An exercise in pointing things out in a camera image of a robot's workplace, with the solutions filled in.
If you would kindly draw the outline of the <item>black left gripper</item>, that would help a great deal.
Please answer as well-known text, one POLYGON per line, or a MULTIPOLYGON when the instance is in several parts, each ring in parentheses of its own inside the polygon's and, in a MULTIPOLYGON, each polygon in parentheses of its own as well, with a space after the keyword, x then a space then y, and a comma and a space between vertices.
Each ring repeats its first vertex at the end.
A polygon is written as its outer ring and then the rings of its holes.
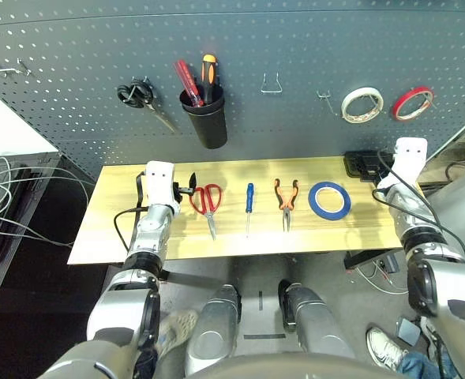
POLYGON ((193 172, 189 178, 189 187, 180 187, 177 182, 173 183, 173 195, 177 202, 181 202, 184 195, 192 196, 197 188, 197 176, 193 172))

